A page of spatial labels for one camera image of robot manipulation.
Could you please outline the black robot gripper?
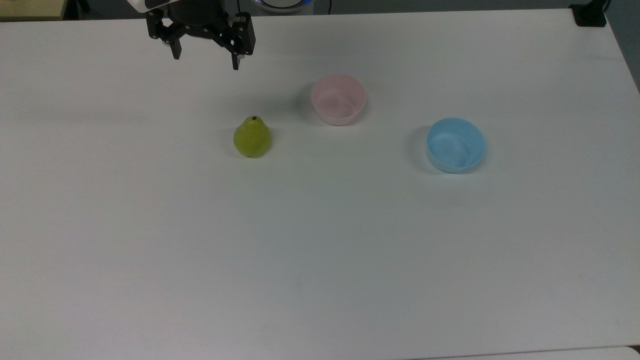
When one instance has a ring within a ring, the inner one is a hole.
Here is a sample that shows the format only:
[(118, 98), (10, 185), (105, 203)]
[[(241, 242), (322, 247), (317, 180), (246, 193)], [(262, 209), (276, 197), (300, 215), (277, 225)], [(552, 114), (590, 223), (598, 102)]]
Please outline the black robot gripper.
[(223, 0), (176, 0), (166, 5), (171, 20), (164, 25), (163, 10), (148, 10), (146, 24), (148, 36), (169, 47), (175, 60), (182, 53), (180, 38), (184, 34), (203, 35), (231, 54), (231, 66), (239, 70), (242, 59), (254, 54), (256, 35), (250, 13), (229, 16)]

